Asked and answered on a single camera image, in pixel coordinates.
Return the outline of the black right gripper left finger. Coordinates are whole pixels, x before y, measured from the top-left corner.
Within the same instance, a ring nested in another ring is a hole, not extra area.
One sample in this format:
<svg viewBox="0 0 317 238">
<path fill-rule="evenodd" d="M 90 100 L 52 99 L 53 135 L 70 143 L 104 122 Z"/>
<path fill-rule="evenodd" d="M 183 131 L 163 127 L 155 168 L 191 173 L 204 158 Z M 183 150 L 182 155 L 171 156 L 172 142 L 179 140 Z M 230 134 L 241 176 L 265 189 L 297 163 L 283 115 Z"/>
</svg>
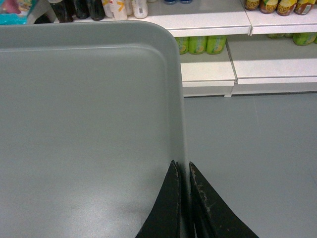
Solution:
<svg viewBox="0 0 317 238">
<path fill-rule="evenodd" d="M 181 175 L 178 163 L 170 162 L 151 212 L 136 237 L 178 238 L 181 221 Z"/>
</svg>

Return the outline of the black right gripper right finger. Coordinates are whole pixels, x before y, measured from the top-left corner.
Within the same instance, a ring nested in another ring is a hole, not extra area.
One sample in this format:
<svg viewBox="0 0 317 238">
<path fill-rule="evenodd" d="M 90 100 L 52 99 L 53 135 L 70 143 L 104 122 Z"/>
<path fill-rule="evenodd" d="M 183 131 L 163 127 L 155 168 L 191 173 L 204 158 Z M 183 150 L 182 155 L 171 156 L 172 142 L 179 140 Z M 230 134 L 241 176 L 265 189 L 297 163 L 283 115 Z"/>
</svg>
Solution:
<svg viewBox="0 0 317 238">
<path fill-rule="evenodd" d="M 257 238 L 194 163 L 189 163 L 193 220 L 198 238 Z"/>
</svg>

